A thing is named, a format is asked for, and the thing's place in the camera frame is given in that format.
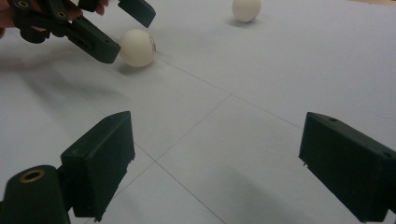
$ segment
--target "table tennis ball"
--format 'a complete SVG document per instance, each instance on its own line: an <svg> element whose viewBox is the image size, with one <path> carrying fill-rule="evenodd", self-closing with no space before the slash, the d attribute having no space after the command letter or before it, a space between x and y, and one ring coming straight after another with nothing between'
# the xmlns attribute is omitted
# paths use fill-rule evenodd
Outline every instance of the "table tennis ball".
<svg viewBox="0 0 396 224"><path fill-rule="evenodd" d="M152 37L142 30L130 30L120 39L120 56L132 67L144 67L151 63L155 54Z"/></svg>
<svg viewBox="0 0 396 224"><path fill-rule="evenodd" d="M256 19L262 7L262 0L233 0L233 14L241 22Z"/></svg>

